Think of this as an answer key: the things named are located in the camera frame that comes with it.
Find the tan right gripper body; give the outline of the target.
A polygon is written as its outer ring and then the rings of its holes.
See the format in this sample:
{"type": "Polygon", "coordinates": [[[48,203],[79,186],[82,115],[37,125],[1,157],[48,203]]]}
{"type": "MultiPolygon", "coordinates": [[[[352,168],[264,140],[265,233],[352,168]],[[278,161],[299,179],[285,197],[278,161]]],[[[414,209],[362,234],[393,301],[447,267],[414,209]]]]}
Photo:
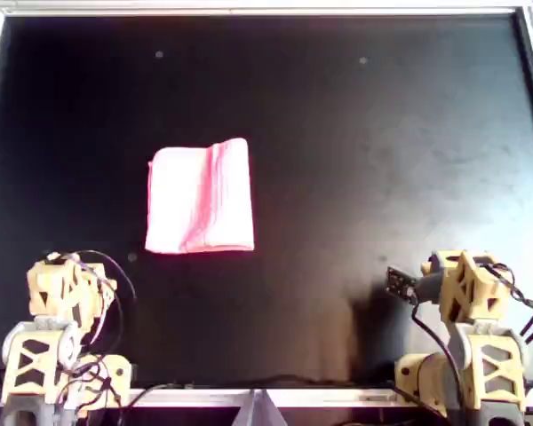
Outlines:
{"type": "Polygon", "coordinates": [[[446,272],[446,252],[433,251],[427,260],[420,265],[422,275],[438,275],[443,276],[446,272]]]}

